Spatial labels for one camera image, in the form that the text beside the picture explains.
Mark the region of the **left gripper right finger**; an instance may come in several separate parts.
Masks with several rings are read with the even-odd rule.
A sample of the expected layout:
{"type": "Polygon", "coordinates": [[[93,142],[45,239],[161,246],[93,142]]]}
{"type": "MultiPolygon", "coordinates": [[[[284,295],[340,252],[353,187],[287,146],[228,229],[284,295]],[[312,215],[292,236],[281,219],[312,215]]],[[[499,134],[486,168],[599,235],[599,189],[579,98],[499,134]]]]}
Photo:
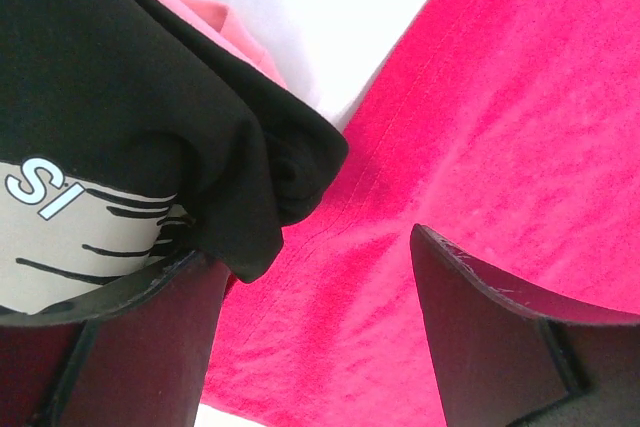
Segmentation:
{"type": "Polygon", "coordinates": [[[416,225],[410,248],[450,426],[635,426],[639,318],[505,272],[416,225]]]}

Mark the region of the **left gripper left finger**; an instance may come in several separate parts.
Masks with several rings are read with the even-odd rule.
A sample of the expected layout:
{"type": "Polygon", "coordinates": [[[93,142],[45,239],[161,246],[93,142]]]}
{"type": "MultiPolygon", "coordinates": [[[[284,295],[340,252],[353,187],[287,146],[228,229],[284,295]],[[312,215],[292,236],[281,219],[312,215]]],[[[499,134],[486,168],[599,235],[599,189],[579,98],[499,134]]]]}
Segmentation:
{"type": "Polygon", "coordinates": [[[2,308],[2,425],[193,425],[228,277],[186,252],[39,314],[2,308]]]}

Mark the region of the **red t-shirt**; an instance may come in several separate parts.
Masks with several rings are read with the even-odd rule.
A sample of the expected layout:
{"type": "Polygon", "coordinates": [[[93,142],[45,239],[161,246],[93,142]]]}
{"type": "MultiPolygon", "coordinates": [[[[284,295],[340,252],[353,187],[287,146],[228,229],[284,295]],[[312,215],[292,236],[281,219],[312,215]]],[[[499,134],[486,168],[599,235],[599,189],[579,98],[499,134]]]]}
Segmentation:
{"type": "Polygon", "coordinates": [[[268,426],[445,422],[413,277],[424,224],[639,310],[639,0],[428,0],[277,261],[223,302],[202,394],[268,426]]]}

